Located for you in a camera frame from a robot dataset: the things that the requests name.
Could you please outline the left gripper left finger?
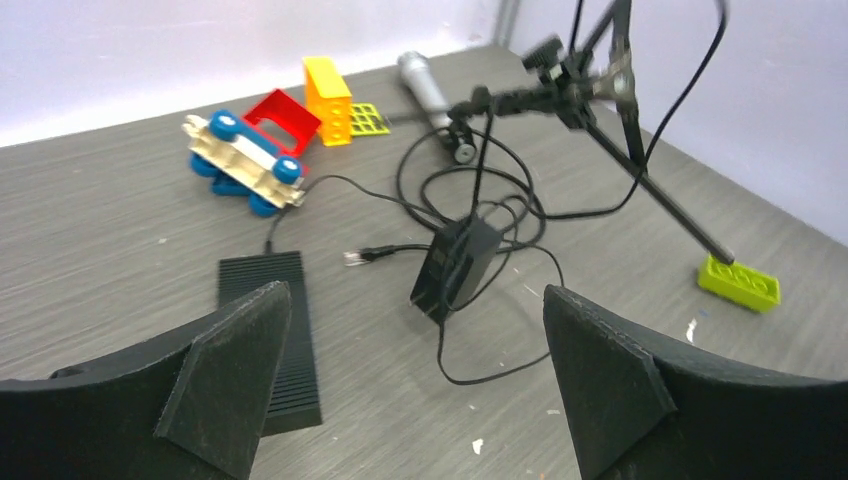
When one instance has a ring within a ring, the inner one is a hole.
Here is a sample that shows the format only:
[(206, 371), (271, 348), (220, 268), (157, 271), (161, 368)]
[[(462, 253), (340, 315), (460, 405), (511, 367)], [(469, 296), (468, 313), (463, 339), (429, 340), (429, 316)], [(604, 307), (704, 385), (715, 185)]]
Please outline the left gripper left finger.
[(267, 381), (239, 364), (260, 301), (40, 380), (1, 384), (5, 479), (246, 479)]

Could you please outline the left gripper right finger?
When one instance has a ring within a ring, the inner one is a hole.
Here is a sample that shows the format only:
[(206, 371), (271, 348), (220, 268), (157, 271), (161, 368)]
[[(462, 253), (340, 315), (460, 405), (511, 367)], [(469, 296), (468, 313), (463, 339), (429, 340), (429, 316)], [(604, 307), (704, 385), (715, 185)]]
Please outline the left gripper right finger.
[(584, 479), (843, 479), (847, 385), (727, 359), (560, 286), (543, 322)]

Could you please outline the black network switch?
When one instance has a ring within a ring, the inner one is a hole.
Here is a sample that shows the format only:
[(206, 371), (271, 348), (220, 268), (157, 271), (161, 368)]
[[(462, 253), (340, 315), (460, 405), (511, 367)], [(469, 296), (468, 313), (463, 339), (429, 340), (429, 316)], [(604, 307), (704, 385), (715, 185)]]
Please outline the black network switch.
[(260, 301), (258, 331), (239, 364), (269, 383), (264, 437), (323, 423), (310, 307), (302, 255), (298, 251), (222, 259), (218, 305)]

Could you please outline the black power adapter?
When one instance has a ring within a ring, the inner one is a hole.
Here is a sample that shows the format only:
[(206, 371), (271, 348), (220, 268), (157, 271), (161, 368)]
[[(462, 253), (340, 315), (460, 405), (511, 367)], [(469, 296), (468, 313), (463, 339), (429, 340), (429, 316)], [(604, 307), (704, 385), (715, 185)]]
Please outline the black power adapter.
[(411, 303), (443, 324), (472, 298), (502, 239), (499, 230), (476, 214), (438, 230), (410, 294)]

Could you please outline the black mini tripod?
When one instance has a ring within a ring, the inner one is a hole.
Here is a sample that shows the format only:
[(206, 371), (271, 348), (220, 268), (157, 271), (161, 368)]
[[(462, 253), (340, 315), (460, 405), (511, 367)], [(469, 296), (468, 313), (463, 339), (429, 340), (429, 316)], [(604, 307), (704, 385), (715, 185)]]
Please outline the black mini tripod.
[[(733, 253), (708, 234), (648, 174), (648, 162), (660, 134), (697, 84), (723, 40), (728, 6), (719, 1), (716, 7), (718, 25), (710, 46), (650, 140), (644, 140), (640, 125), (630, 36), (632, 4), (627, 0), (610, 2), (583, 42), (578, 40), (583, 10), (578, 4), (569, 42), (564, 43), (553, 34), (523, 57), (523, 68), (537, 76), (537, 85), (496, 93), (478, 86), (470, 99), (449, 103), (452, 106), (449, 116), (466, 120), (469, 125), (472, 119), (483, 117), (491, 127), (497, 117), (541, 114), (557, 118), (570, 131), (586, 133), (631, 176), (634, 188), (644, 189), (719, 262), (733, 264)], [(427, 119), (421, 108), (416, 113), (390, 116), (387, 120), (399, 124), (418, 119)], [(477, 155), (470, 164), (456, 165), (460, 170), (481, 175), (487, 150), (495, 140), (489, 131), (471, 129)]]

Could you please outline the green toy brick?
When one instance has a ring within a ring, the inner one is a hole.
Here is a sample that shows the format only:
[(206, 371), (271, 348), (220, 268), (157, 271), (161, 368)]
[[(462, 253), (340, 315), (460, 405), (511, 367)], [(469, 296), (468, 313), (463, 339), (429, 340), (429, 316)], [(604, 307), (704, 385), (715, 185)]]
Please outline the green toy brick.
[(698, 269), (697, 285), (712, 294), (758, 313), (781, 304), (779, 280), (738, 262), (726, 265), (708, 256)]

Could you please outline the red blue toy vehicle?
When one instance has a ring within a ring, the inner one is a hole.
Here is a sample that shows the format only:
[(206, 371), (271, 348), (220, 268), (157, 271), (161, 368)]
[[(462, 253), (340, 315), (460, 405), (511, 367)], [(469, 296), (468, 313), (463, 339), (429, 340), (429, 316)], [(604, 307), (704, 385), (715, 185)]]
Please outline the red blue toy vehicle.
[(189, 137), (190, 166), (212, 180), (221, 196), (245, 196), (258, 216), (299, 206), (309, 172), (299, 160), (320, 126), (318, 117), (275, 89), (244, 115), (221, 109), (207, 118), (190, 114), (181, 128)]

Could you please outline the lime green grid plate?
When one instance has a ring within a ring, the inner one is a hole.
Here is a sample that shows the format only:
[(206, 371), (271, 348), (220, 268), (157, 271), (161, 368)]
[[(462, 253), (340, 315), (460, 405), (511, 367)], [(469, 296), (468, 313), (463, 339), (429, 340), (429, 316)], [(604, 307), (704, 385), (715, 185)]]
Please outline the lime green grid plate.
[(352, 103), (350, 109), (352, 137), (389, 135), (391, 130), (374, 104)]

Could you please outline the yellow toy brick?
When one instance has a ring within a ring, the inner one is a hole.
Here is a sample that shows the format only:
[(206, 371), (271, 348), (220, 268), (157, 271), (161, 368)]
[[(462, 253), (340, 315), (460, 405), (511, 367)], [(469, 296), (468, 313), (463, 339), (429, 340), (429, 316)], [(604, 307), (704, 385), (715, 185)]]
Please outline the yellow toy brick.
[(302, 59), (306, 108), (321, 122), (318, 134), (326, 147), (352, 141), (352, 93), (334, 61), (326, 56)]

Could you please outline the silver microphone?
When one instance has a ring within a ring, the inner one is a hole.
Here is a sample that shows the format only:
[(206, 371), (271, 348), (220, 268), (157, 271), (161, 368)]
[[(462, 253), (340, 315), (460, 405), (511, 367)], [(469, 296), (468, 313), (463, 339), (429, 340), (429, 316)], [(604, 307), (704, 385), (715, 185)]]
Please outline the silver microphone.
[(466, 120), (449, 116), (452, 106), (432, 75), (429, 60), (417, 51), (397, 59), (399, 76), (436, 132), (442, 147), (457, 164), (470, 164), (477, 155), (473, 133)]

